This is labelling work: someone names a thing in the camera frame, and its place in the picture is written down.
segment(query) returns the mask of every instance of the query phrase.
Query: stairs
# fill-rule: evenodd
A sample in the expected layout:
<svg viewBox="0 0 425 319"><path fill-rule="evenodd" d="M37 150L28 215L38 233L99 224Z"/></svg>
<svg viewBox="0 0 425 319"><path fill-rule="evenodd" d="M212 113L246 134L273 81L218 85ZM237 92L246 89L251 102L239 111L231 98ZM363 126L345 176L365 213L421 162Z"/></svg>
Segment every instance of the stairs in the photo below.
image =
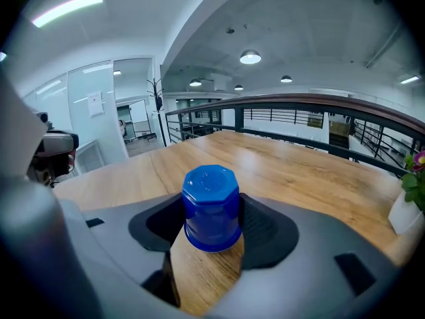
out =
<svg viewBox="0 0 425 319"><path fill-rule="evenodd" d="M336 134L332 134L329 133L329 144L331 144L332 146L339 146L341 148L345 148L345 149L349 149L350 145L349 145L349 141L348 141L348 137L346 136L340 136L340 135L336 135ZM329 153L332 155L336 155L342 158L346 158L349 159L350 156L349 154L347 155L341 155L340 153L337 154L337 152L335 150L330 149Z"/></svg>

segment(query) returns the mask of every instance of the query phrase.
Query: person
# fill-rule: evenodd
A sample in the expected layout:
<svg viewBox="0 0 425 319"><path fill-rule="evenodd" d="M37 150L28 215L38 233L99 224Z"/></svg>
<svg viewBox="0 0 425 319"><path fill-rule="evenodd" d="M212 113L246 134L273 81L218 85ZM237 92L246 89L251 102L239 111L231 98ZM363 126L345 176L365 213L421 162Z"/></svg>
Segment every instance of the person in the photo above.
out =
<svg viewBox="0 0 425 319"><path fill-rule="evenodd" d="M119 120L121 135L124 137L126 135L126 123L123 120Z"/></svg>

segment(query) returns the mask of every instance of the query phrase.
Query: floor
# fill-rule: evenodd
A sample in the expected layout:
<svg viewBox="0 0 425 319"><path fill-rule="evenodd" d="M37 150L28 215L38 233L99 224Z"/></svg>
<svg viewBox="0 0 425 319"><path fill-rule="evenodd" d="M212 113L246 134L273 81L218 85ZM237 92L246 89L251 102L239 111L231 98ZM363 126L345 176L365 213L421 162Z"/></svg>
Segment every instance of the floor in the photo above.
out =
<svg viewBox="0 0 425 319"><path fill-rule="evenodd" d="M126 143L126 148L128 156L134 157L143 154L144 152L150 152L151 150L162 148L162 144L157 138L152 138L149 141L140 138Z"/></svg>

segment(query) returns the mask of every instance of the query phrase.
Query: fluorescent light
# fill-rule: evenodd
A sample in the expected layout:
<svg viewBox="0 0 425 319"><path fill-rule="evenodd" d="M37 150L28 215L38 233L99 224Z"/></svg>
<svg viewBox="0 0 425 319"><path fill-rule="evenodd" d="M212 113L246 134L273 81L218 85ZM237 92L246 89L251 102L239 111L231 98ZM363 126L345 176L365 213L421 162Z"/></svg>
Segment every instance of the fluorescent light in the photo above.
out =
<svg viewBox="0 0 425 319"><path fill-rule="evenodd" d="M75 103L78 103L78 102L82 102L83 100L86 100L86 99L88 99L88 97L85 97L85 98L81 98L81 99L79 99L79 100L76 100L76 101L74 102L74 104L75 104Z"/></svg>
<svg viewBox="0 0 425 319"><path fill-rule="evenodd" d="M47 91L49 88L52 88L53 86L56 86L57 84L60 84L61 82L62 82L61 80L56 80L56 81L50 83L49 85L46 85L44 88L41 88L36 93L42 94L44 91Z"/></svg>
<svg viewBox="0 0 425 319"><path fill-rule="evenodd" d="M94 72L94 71L105 70L105 69L111 68L111 67L112 67L112 64L99 65L99 66L95 66L95 67L86 68L86 70L83 70L82 72L90 73L90 72Z"/></svg>
<svg viewBox="0 0 425 319"><path fill-rule="evenodd" d="M32 22L37 27L42 27L45 24L51 22L52 20L55 20L56 18L59 18L69 12L75 11L85 6L91 6L96 3L101 3L102 1L103 0L70 0L66 3L49 9L46 13L32 20Z"/></svg>
<svg viewBox="0 0 425 319"><path fill-rule="evenodd" d="M58 93L58 92L60 92L60 91L63 91L63 90L66 90L66 86L65 86L64 88L60 88L59 90L56 90L56 91L54 91L54 92L52 92L52 93L49 93L47 96L44 96L44 97L43 97L43 99L46 99L46 98L48 98L48 97L51 97L51 96L53 96L54 94L56 94L56 93Z"/></svg>
<svg viewBox="0 0 425 319"><path fill-rule="evenodd" d="M402 82L400 82L401 84L407 84L408 82L414 82L415 80L418 80L419 77L418 76L413 76L412 78L403 80Z"/></svg>

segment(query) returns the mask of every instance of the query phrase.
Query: black slot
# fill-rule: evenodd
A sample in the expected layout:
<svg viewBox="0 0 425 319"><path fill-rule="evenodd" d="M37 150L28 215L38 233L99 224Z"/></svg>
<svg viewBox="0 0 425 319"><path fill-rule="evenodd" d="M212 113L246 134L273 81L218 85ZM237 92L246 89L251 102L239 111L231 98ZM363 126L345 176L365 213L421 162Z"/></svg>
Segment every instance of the black slot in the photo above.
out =
<svg viewBox="0 0 425 319"><path fill-rule="evenodd" d="M375 283L375 278L359 260L356 254L345 253L337 255L334 259L356 296L362 294Z"/></svg>
<svg viewBox="0 0 425 319"><path fill-rule="evenodd" d="M86 223L87 223L87 226L89 228L92 228L92 227L101 225L102 223L105 223L105 221L101 220L99 218L95 218L95 219L91 219L91 220L86 221Z"/></svg>

